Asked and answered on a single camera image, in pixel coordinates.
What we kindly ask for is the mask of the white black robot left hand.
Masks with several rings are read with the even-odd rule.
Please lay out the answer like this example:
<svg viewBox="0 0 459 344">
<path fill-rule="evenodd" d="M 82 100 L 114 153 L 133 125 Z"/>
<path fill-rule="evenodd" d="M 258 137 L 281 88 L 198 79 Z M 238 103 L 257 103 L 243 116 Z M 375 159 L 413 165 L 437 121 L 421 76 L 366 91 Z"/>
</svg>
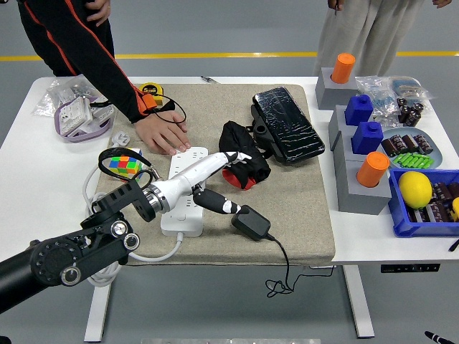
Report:
<svg viewBox="0 0 459 344">
<path fill-rule="evenodd" d="M 192 195 L 194 202 L 205 209 L 218 214 L 237 214 L 241 206 L 204 188 L 202 183 L 225 166 L 251 159 L 251 156 L 242 152 L 213 153 L 191 164 L 169 180 L 153 182 L 150 188 L 161 203 L 158 212 L 165 214 L 176 207 L 180 197 Z"/>
</svg>

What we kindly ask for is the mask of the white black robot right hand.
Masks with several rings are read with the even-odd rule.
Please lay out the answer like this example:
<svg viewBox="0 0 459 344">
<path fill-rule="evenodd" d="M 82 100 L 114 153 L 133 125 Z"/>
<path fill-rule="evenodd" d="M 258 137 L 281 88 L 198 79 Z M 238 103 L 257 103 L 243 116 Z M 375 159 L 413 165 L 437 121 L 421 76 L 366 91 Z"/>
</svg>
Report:
<svg viewBox="0 0 459 344">
<path fill-rule="evenodd" d="M 438 344 L 455 344 L 455 342 L 430 331 L 425 331 L 425 336 Z"/>
</svg>

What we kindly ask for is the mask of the person's right hand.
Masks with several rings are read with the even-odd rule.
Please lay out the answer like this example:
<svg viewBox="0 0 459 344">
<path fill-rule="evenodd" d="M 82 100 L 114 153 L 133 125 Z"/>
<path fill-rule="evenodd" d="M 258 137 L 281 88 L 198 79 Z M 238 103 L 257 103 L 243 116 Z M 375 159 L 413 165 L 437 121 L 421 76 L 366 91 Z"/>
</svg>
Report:
<svg viewBox="0 0 459 344">
<path fill-rule="evenodd" d="M 186 123 L 179 113 L 166 111 L 158 115 L 149 115 L 134 124 L 138 137 L 148 148 L 159 154 L 175 155 L 191 148 L 187 137 Z"/>
</svg>

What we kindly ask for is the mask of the person's left hand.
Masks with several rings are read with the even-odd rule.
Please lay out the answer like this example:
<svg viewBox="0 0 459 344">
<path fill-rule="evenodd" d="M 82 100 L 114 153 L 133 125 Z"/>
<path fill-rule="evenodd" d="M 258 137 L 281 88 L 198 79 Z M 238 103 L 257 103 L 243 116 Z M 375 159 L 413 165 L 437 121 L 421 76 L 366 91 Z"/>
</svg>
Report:
<svg viewBox="0 0 459 344">
<path fill-rule="evenodd" d="M 97 27 L 106 22 L 111 13 L 110 0 L 87 1 L 85 8 L 90 12 L 87 20 L 93 22 Z"/>
</svg>

